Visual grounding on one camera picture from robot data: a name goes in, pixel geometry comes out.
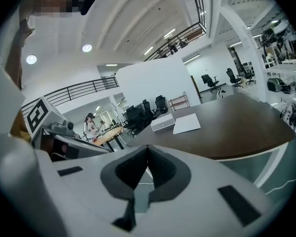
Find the black rubber pad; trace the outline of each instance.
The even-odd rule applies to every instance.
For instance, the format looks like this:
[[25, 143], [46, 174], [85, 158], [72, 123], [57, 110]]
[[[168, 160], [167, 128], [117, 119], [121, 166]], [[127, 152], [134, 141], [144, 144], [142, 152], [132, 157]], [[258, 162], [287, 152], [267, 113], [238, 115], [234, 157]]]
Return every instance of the black rubber pad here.
[[62, 170], [58, 170], [58, 174], [60, 176], [66, 176], [66, 175], [70, 175], [79, 171], [82, 171], [83, 169], [81, 167], [72, 167], [72, 168], [66, 168], [66, 169], [62, 169]]
[[233, 210], [242, 226], [245, 227], [261, 216], [261, 214], [231, 185], [221, 187], [218, 191]]

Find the long dark hair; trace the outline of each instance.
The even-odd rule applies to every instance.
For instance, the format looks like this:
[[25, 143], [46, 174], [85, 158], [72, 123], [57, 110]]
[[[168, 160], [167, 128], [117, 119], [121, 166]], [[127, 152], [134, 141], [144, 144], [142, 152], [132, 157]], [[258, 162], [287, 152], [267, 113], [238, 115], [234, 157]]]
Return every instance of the long dark hair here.
[[85, 117], [84, 123], [85, 123], [85, 122], [88, 122], [88, 118], [93, 119], [93, 114], [92, 114], [92, 113], [88, 113], [88, 115]]

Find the wooden table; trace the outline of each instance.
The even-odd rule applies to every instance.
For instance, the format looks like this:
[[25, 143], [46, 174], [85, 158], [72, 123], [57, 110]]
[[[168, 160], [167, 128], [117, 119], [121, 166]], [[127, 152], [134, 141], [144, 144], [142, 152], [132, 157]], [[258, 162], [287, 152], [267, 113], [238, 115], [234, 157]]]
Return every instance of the wooden table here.
[[231, 159], [273, 149], [295, 136], [279, 118], [278, 110], [242, 93], [181, 109], [172, 115], [176, 120], [193, 113], [201, 129], [174, 135], [173, 126], [156, 132], [148, 126], [128, 145], [152, 144], [211, 159]]
[[109, 149], [114, 152], [112, 146], [110, 145], [110, 141], [112, 139], [115, 139], [115, 141], [117, 142], [117, 144], [119, 145], [119, 147], [121, 149], [124, 149], [124, 147], [122, 146], [122, 144], [120, 143], [120, 141], [118, 140], [118, 135], [122, 132], [123, 127], [117, 127], [112, 129], [111, 131], [108, 131], [105, 135], [99, 137], [94, 144], [97, 146], [101, 146], [104, 145], [105, 143], [107, 144], [107, 146], [109, 147]]

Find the table leg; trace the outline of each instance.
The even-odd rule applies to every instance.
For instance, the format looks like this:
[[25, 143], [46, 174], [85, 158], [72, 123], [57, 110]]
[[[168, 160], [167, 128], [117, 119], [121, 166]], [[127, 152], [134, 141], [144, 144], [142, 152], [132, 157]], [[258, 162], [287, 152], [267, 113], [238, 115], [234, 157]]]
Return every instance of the table leg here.
[[118, 137], [117, 136], [115, 136], [115, 141], [117, 142], [117, 144], [119, 145], [119, 147], [123, 150], [124, 149], [124, 147], [123, 147], [123, 145], [120, 143], [120, 141], [118, 140]]
[[108, 141], [106, 142], [106, 144], [109, 147], [109, 149], [111, 150], [111, 152], [114, 152], [114, 149], [112, 148], [112, 146], [110, 145], [110, 143]]

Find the railing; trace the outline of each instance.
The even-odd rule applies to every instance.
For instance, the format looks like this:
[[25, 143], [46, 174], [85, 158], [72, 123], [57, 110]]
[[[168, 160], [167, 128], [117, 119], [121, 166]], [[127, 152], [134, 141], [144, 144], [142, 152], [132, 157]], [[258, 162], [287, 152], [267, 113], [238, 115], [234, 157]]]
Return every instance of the railing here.
[[194, 0], [194, 2], [198, 22], [184, 29], [182, 32], [172, 37], [170, 41], [157, 48], [145, 61], [166, 58], [206, 33], [204, 2], [203, 0]]
[[[49, 94], [44, 95], [44, 97], [46, 97], [46, 99], [53, 106], [58, 106], [63, 103], [69, 102], [73, 99], [76, 99], [78, 97], [82, 97], [98, 91], [116, 88], [116, 87], [118, 87], [118, 83], [115, 77], [109, 77], [105, 79], [98, 79], [98, 80], [92, 80], [92, 81], [86, 81], [86, 82], [74, 84], [65, 88], [55, 90]], [[39, 98], [22, 106], [22, 112], [24, 117], [35, 105], [38, 99]]]

